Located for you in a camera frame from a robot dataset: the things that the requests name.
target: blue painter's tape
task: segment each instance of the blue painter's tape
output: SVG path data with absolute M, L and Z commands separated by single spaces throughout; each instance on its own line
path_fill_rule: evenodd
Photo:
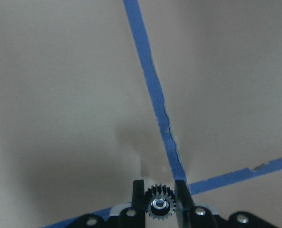
M 282 170 L 282 158 L 270 161 L 269 163 L 263 164 L 254 170 L 245 168 L 218 177 L 196 182 L 190 184 L 189 189 L 191 194 L 195 195 L 279 170 Z
M 103 209 L 103 210 L 98 210 L 96 212 L 93 212 L 92 214 L 98 215 L 106 221 L 109 218 L 110 210 L 111 210 L 111 208 L 107 208 L 107 209 Z M 43 228 L 64 228 L 64 227 L 68 226 L 70 223 L 74 222 L 78 218 L 79 218 L 79 216 L 75 217 L 75 218 L 70 218 L 68 220 L 64 220 L 64 221 L 61 221 L 61 222 L 58 222 L 58 223 L 55 223 L 55 224 L 52 224 L 52 225 L 49 225 L 49 226 L 43 227 Z
M 171 171 L 175 180 L 186 181 L 186 174 L 177 153 L 177 146 L 172 136 L 169 118 L 165 111 L 165 99 L 162 88 L 151 59 L 150 44 L 138 1 L 124 0 L 123 2 L 126 8 L 127 17 L 135 40 L 136 50 L 144 72 L 147 88 L 156 114 Z

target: screw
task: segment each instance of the screw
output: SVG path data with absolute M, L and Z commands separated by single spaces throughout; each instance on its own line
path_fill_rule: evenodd
M 196 208 L 194 210 L 194 212 L 197 214 L 197 215 L 200 215 L 200 216 L 203 216 L 206 214 L 206 211 L 203 209 L 203 208 Z
M 237 215 L 237 221 L 245 224 L 249 222 L 249 219 L 245 215 L 239 214 Z

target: metal gear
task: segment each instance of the metal gear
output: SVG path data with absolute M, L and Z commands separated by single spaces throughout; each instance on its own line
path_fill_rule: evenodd
M 145 192 L 145 209 L 153 219 L 166 219 L 172 215 L 175 210 L 175 195 L 169 187 L 165 185 L 151 186 Z

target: black gear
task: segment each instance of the black gear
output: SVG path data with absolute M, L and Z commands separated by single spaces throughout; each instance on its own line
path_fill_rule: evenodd
M 145 209 L 149 216 L 154 219 L 165 219 L 172 215 L 175 210 L 175 195 L 169 187 L 165 185 L 151 186 L 145 192 L 146 205 Z

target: gear teeth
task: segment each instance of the gear teeth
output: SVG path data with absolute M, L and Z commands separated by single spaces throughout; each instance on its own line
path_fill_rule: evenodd
M 157 218 L 158 220 L 164 220 L 168 218 L 168 216 L 172 216 L 172 214 L 174 213 L 175 195 L 173 191 L 171 191 L 170 188 L 166 185 L 156 184 L 155 186 L 151 186 L 151 188 L 149 188 L 147 192 L 145 192 L 145 199 L 146 212 L 148 212 L 148 215 L 151 216 L 153 219 Z M 164 201 L 167 201 L 168 207 L 165 208 L 166 210 L 154 208 L 152 202 L 155 199 L 163 199 Z

